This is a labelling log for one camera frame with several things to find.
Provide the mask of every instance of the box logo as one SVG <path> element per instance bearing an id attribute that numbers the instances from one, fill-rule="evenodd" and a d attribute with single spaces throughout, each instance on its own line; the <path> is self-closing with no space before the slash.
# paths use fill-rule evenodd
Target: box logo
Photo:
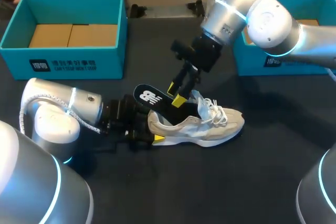
<path id="1" fill-rule="evenodd" d="M 268 67 L 280 67 L 281 66 L 281 61 L 277 58 L 274 58 L 272 56 L 267 56 L 266 57 L 266 61 L 265 61 L 265 64 L 264 64 L 264 67 L 265 68 L 268 68 Z"/>
<path id="2" fill-rule="evenodd" d="M 34 72 L 50 72 L 50 67 L 46 60 L 29 60 Z"/>

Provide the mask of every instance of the teal box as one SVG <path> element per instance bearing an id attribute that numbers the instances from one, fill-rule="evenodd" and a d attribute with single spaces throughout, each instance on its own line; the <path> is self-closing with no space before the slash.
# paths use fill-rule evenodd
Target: teal box
<path id="1" fill-rule="evenodd" d="M 336 25 L 336 0 L 278 1 L 295 19 L 317 19 L 320 26 Z M 240 76 L 327 73 L 323 67 L 295 62 L 280 63 L 278 58 L 271 59 L 274 64 L 266 64 L 270 57 L 257 46 L 246 43 L 244 32 L 234 43 L 234 56 Z"/>
<path id="2" fill-rule="evenodd" d="M 28 48 L 37 24 L 118 24 L 116 46 Z M 16 80 L 121 79 L 126 40 L 124 0 L 21 0 L 0 53 Z"/>

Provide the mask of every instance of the glowing blue ring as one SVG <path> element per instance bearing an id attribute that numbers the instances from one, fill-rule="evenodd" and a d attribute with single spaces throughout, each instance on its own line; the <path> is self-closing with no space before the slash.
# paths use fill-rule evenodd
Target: glowing blue ring
<path id="1" fill-rule="evenodd" d="M 222 0 L 215 0 L 215 2 L 223 5 L 229 11 L 237 14 L 240 18 L 242 18 L 246 22 L 246 17 L 241 12 L 239 12 L 234 6 L 230 6 L 228 3 Z"/>
<path id="2" fill-rule="evenodd" d="M 76 88 L 72 88 L 71 89 L 71 96 L 70 96 L 70 100 L 69 100 L 69 109 L 71 109 L 72 105 L 75 102 L 75 96 L 76 96 Z"/>
<path id="3" fill-rule="evenodd" d="M 334 205 L 332 204 L 331 200 L 329 199 L 327 192 L 325 191 L 323 182 L 322 182 L 322 163 L 324 160 L 324 157 L 326 156 L 326 154 L 328 153 L 328 151 L 324 154 L 324 156 L 322 157 L 321 161 L 320 161 L 320 165 L 319 165 L 319 181 L 320 181 L 320 186 L 321 186 L 321 190 L 323 193 L 323 196 L 325 197 L 325 200 L 327 201 L 328 205 L 330 206 L 330 208 L 334 211 L 334 213 L 336 214 L 336 208 L 334 207 Z"/>
<path id="4" fill-rule="evenodd" d="M 72 157 L 66 160 L 65 162 L 63 162 L 63 164 L 68 164 L 71 160 L 72 160 Z"/>
<path id="5" fill-rule="evenodd" d="M 54 159 L 55 163 L 56 163 L 56 168 L 57 168 L 57 184 L 56 184 L 56 190 L 55 190 L 55 194 L 54 197 L 51 201 L 51 204 L 46 212 L 46 214 L 43 216 L 42 220 L 39 222 L 39 224 L 44 224 L 46 223 L 46 221 L 48 220 L 49 216 L 51 215 L 51 212 L 53 211 L 58 195 L 59 195 L 59 191 L 61 188 L 61 169 L 59 167 L 59 164 L 57 162 L 57 160 L 54 158 L 54 156 L 52 156 L 52 158 Z"/>
<path id="6" fill-rule="evenodd" d="M 266 54 L 268 54 L 268 55 L 270 55 L 270 56 L 272 56 L 272 57 L 282 57 L 282 56 L 288 55 L 288 54 L 290 54 L 291 52 L 293 52 L 293 51 L 295 50 L 295 48 L 297 48 L 298 45 L 301 44 L 301 40 L 302 40 L 302 37 L 303 37 L 303 36 L 302 36 L 302 29 L 301 29 L 301 26 L 299 26 L 299 27 L 300 27 L 299 39 L 298 39 L 298 41 L 296 42 L 295 46 L 293 46 L 292 49 L 290 49 L 288 52 L 285 52 L 285 53 L 282 54 L 282 55 L 271 55 L 271 54 L 269 54 L 269 53 L 267 53 L 267 52 L 266 52 Z"/>

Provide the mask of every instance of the cardboard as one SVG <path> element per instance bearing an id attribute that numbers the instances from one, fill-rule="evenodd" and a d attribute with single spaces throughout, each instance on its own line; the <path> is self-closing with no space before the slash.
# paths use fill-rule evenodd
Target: cardboard
<path id="1" fill-rule="evenodd" d="M 114 47 L 117 25 L 73 25 L 68 47 Z"/>
<path id="2" fill-rule="evenodd" d="M 67 47 L 72 24 L 37 25 L 29 48 Z"/>
<path id="3" fill-rule="evenodd" d="M 319 26 L 319 22 L 317 19 L 298 19 L 297 21 L 304 25 Z M 253 44 L 252 40 L 247 34 L 247 26 L 244 28 L 244 35 L 246 38 L 246 43 L 248 43 L 249 45 Z"/>

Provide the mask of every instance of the shoe sole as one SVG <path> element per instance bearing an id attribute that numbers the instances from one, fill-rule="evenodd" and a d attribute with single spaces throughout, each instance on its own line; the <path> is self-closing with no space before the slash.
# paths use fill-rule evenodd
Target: shoe sole
<path id="1" fill-rule="evenodd" d="M 181 143 L 194 143 L 198 144 L 201 147 L 212 147 L 218 144 L 223 144 L 224 142 L 230 140 L 231 138 L 235 137 L 241 130 L 235 132 L 232 135 L 226 136 L 225 138 L 218 139 L 218 140 L 201 140 L 192 137 L 183 137 L 183 136 L 167 136 L 163 140 L 159 141 L 158 143 L 153 143 L 153 146 L 167 146 L 167 145 L 176 145 Z"/>

